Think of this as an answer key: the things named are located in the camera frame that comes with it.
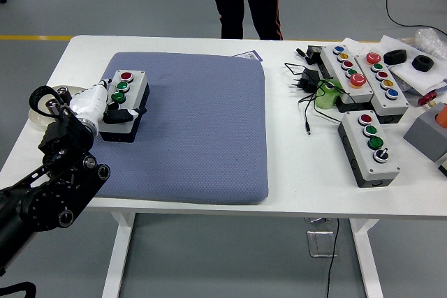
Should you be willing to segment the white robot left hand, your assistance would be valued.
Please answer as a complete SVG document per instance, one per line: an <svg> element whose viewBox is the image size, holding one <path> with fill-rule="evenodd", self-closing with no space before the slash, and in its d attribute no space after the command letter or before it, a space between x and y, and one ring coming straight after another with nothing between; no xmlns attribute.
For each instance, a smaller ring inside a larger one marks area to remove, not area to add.
<svg viewBox="0 0 447 298"><path fill-rule="evenodd" d="M145 107L124 109L121 104L126 97L123 91L116 91L112 94L112 105L118 105L117 109L110 109L108 106L108 85L111 79L101 80L90 89L81 91L71 99L69 107L77 119L91 132L97 134L99 121L108 125L127 124L136 120L147 112Z"/></svg>

